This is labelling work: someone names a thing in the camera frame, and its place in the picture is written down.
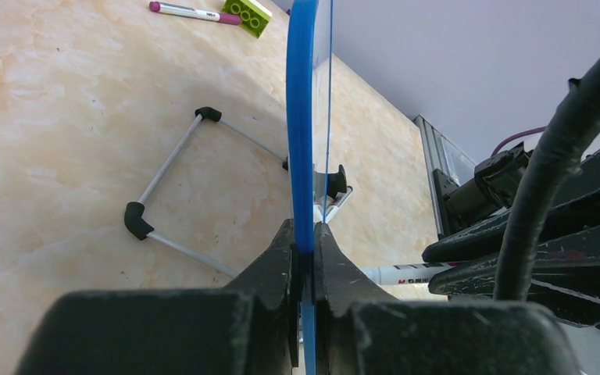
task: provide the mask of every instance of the green lego brick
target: green lego brick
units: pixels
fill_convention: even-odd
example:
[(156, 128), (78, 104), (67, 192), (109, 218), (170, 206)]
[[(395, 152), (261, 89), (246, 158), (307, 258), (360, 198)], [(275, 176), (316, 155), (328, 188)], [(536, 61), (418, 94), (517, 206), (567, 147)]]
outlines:
[(222, 8), (222, 13), (239, 15), (242, 19), (240, 27), (257, 38), (261, 36), (273, 15), (256, 0), (227, 0)]

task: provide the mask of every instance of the purple marker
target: purple marker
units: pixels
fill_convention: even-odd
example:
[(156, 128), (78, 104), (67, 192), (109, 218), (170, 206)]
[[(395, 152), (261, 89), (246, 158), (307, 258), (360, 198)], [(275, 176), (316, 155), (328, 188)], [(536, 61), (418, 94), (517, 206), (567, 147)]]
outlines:
[(220, 12), (206, 12), (194, 8), (186, 8), (180, 5), (167, 4), (165, 2), (150, 2), (150, 10), (156, 13), (173, 14), (175, 16), (198, 18), (200, 20), (216, 21), (228, 23), (230, 25), (239, 25), (242, 23), (240, 16)]

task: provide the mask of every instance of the black cable sleeve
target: black cable sleeve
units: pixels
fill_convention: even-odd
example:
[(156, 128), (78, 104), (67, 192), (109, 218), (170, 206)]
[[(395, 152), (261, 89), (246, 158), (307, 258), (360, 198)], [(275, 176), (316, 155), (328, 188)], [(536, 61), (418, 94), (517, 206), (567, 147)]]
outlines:
[(520, 182), (502, 240), (494, 298), (525, 300), (539, 234), (562, 183), (580, 172), (580, 158), (600, 132), (600, 59), (570, 80)]
[(222, 113), (213, 107), (201, 107), (195, 111), (195, 116), (201, 115), (202, 120), (208, 119), (218, 122), (222, 119)]
[(138, 238), (139, 241), (145, 240), (146, 235), (155, 230), (155, 228), (146, 223), (146, 220), (142, 217), (145, 209), (144, 205), (139, 202), (130, 202), (125, 206), (125, 215), (123, 215), (125, 227), (130, 233)]

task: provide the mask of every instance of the white plastic stand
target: white plastic stand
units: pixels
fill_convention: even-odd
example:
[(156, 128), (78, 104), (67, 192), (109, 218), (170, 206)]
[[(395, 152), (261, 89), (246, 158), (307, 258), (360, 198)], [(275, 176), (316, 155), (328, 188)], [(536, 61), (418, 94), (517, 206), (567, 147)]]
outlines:
[(186, 255), (189, 255), (193, 259), (196, 259), (201, 263), (211, 266), (211, 267), (215, 268), (216, 270), (220, 271), (221, 273), (224, 273), (231, 277), (236, 277), (238, 275), (237, 271), (232, 270), (231, 268), (224, 266), (213, 259), (210, 259), (206, 255), (196, 252), (196, 251), (194, 251), (190, 248), (187, 248), (167, 237), (162, 236), (157, 231), (155, 231), (155, 229), (152, 226), (147, 224), (141, 217), (141, 215), (143, 214), (144, 209), (145, 209), (144, 204), (148, 201), (152, 192), (159, 185), (160, 181), (162, 180), (162, 178), (164, 177), (166, 172), (169, 170), (169, 168), (171, 167), (173, 162), (176, 160), (176, 158), (178, 157), (180, 152), (185, 147), (192, 132), (194, 132), (196, 127), (199, 125), (199, 123), (201, 123), (201, 121), (204, 119), (203, 115), (201, 114), (201, 111), (204, 111), (204, 113), (208, 113), (209, 114), (208, 117), (210, 118), (210, 120), (217, 120), (217, 121), (223, 123), (230, 129), (234, 130), (235, 132), (239, 133), (243, 137), (247, 138), (248, 140), (250, 140), (253, 143), (255, 143), (256, 145), (258, 145), (260, 148), (263, 148), (264, 150), (268, 151), (270, 154), (275, 156), (281, 162), (285, 161), (286, 158), (284, 158), (280, 153), (275, 152), (271, 147), (269, 147), (268, 145), (266, 145), (265, 143), (260, 141), (258, 138), (253, 137), (252, 135), (246, 133), (241, 128), (233, 125), (232, 122), (222, 119), (220, 112), (218, 112), (214, 109), (210, 109), (208, 107), (198, 109), (195, 120), (192, 121), (192, 124), (190, 125), (189, 129), (187, 129), (187, 132), (185, 132), (183, 137), (180, 139), (180, 142), (178, 142), (178, 145), (176, 145), (176, 148), (173, 149), (173, 151), (171, 152), (171, 155), (169, 155), (169, 158), (166, 159), (166, 161), (162, 165), (162, 168), (160, 168), (158, 173), (153, 177), (153, 179), (151, 180), (151, 183), (148, 184), (148, 187), (146, 188), (144, 193), (137, 200), (137, 202), (131, 202), (130, 204), (128, 204), (128, 207), (127, 207), (126, 213), (125, 213), (125, 224), (126, 224), (127, 229), (130, 230), (130, 232), (132, 234), (134, 234), (140, 240), (150, 238), (161, 244), (169, 246), (170, 248), (172, 248), (174, 250), (177, 250)]

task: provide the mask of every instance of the black cable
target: black cable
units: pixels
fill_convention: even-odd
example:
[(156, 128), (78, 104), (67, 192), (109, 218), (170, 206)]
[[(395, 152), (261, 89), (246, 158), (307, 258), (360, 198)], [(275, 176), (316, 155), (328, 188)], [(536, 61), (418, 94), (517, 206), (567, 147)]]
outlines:
[(495, 274), (495, 299), (527, 297), (537, 242), (563, 182), (580, 172), (580, 158), (600, 132), (600, 59), (570, 92), (533, 151), (521, 179), (502, 240)]

